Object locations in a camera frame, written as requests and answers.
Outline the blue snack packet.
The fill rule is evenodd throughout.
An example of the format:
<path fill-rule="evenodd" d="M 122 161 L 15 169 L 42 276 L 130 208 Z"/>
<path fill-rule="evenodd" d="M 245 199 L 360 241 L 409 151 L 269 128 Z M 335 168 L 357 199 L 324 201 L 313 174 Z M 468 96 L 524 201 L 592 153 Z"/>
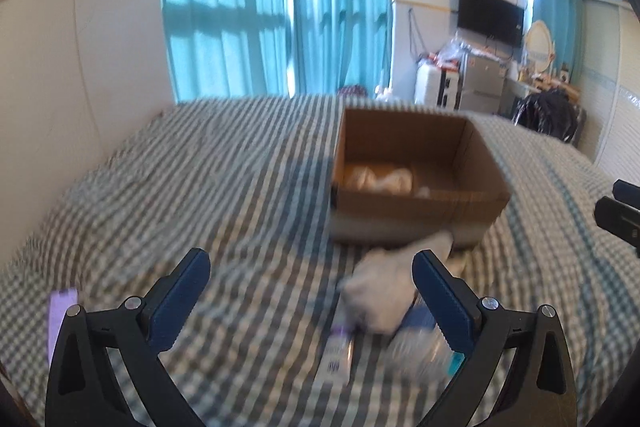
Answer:
<path fill-rule="evenodd" d="M 431 333 L 436 321 L 430 308 L 422 301 L 417 301 L 406 313 L 400 324 L 401 332 Z"/>

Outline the silver mini fridge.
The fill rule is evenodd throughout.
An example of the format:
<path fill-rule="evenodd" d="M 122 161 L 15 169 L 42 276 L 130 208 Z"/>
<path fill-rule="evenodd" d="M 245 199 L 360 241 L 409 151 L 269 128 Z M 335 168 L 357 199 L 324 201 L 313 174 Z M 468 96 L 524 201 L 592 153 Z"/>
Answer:
<path fill-rule="evenodd" d="M 504 86 L 504 72 L 500 63 L 489 57 L 468 53 L 463 57 L 461 66 L 459 109 L 497 114 Z"/>

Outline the purple white tube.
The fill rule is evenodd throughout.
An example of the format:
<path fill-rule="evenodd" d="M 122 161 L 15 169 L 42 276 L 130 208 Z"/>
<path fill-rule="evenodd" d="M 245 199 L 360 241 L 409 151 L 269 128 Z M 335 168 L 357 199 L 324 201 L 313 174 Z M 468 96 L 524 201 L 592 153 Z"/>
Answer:
<path fill-rule="evenodd" d="M 320 384 L 346 386 L 352 371 L 352 352 L 354 329 L 345 325 L 333 327 L 322 352 L 316 381 Z"/>

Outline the white suitcase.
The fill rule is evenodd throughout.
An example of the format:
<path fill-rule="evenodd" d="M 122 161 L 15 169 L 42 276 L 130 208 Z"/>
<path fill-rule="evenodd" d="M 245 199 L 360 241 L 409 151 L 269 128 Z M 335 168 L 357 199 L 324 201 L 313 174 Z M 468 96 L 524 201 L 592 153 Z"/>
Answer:
<path fill-rule="evenodd" d="M 438 66 L 430 62 L 422 62 L 418 66 L 414 103 L 456 110 L 460 105 L 461 93 L 462 82 L 456 66 Z"/>

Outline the black bag on chair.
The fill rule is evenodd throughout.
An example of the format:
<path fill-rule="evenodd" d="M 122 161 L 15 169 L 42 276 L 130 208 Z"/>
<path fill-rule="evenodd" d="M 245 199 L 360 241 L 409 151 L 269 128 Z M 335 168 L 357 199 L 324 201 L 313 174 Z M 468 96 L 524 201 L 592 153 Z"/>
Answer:
<path fill-rule="evenodd" d="M 522 98 L 515 105 L 512 121 L 526 129 L 552 136 L 578 147 L 587 119 L 585 109 L 570 101 L 561 89 L 551 89 Z"/>

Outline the oval vanity mirror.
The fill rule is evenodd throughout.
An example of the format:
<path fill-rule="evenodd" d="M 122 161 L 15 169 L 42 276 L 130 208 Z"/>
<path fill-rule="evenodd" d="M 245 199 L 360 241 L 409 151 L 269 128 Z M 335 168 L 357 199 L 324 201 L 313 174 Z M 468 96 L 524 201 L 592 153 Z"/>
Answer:
<path fill-rule="evenodd" d="M 524 38 L 526 65 L 535 75 L 548 72 L 555 58 L 554 43 L 543 20 L 534 20 Z"/>

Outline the green checkered bed cover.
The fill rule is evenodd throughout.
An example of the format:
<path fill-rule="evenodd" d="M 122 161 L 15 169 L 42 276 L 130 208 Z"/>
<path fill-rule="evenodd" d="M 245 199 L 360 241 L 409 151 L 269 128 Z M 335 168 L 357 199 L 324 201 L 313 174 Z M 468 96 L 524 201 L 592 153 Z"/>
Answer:
<path fill-rule="evenodd" d="M 44 421 L 49 299 L 89 310 L 142 295 L 193 247 L 212 277 L 162 356 L 209 426 L 413 426 L 442 391 L 392 372 L 380 336 L 356 339 L 344 388 L 314 381 L 337 285 L 361 256 L 329 239 L 334 96 L 181 104 L 73 185 L 1 272 L 1 362 Z M 585 424 L 639 339 L 639 260 L 593 219 L 611 179 L 574 147 L 477 116 L 511 190 L 466 258 L 478 295 L 558 310 Z"/>

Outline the clear jar with cables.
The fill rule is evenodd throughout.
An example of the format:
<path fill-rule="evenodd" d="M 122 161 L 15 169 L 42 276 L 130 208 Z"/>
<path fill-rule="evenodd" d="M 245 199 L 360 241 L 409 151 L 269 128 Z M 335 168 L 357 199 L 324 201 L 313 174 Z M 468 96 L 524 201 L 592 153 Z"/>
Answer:
<path fill-rule="evenodd" d="M 465 356 L 452 350 L 438 326 L 399 329 L 386 350 L 386 363 L 400 376 L 417 384 L 448 381 Z"/>

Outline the brown cardboard box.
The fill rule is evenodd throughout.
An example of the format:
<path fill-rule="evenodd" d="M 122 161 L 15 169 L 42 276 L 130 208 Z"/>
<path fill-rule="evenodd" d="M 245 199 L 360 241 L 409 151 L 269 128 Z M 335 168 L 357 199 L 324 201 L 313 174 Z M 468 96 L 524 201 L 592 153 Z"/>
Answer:
<path fill-rule="evenodd" d="M 331 182 L 335 242 L 395 247 L 448 230 L 454 245 L 474 247 L 510 197 L 471 119 L 389 107 L 344 109 Z"/>

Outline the black wall television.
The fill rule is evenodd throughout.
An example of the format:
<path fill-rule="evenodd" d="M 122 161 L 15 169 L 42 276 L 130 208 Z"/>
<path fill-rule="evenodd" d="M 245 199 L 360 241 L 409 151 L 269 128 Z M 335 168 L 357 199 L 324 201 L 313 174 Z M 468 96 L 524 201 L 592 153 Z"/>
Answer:
<path fill-rule="evenodd" d="M 519 48 L 524 10 L 506 0 L 458 0 L 458 27 Z"/>

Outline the white towel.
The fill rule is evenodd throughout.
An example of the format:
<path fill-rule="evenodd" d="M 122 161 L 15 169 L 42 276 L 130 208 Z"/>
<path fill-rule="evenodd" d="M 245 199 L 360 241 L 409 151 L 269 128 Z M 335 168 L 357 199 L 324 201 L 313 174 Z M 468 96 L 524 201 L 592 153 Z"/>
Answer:
<path fill-rule="evenodd" d="M 338 307 L 347 323 L 371 334 L 392 335 L 416 298 L 414 256 L 433 251 L 446 262 L 452 245 L 454 236 L 442 230 L 396 251 L 369 251 L 341 283 Z"/>

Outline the purple paper slip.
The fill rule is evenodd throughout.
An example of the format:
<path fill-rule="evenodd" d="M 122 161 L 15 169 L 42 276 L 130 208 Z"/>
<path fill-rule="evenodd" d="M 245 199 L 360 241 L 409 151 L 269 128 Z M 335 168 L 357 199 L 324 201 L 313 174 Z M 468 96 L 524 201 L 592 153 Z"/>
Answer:
<path fill-rule="evenodd" d="M 78 303 L 78 291 L 76 288 L 52 291 L 49 297 L 48 308 L 48 365 L 51 365 L 58 334 L 60 333 L 66 311 L 69 307 Z"/>

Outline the white plush toy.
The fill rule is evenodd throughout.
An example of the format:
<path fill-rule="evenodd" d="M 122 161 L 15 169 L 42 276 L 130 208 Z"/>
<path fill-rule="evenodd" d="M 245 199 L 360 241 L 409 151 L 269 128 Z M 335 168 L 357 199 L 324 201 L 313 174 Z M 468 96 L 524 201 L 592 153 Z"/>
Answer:
<path fill-rule="evenodd" d="M 416 166 L 390 162 L 347 164 L 344 187 L 350 191 L 390 196 L 429 198 L 433 193 Z"/>

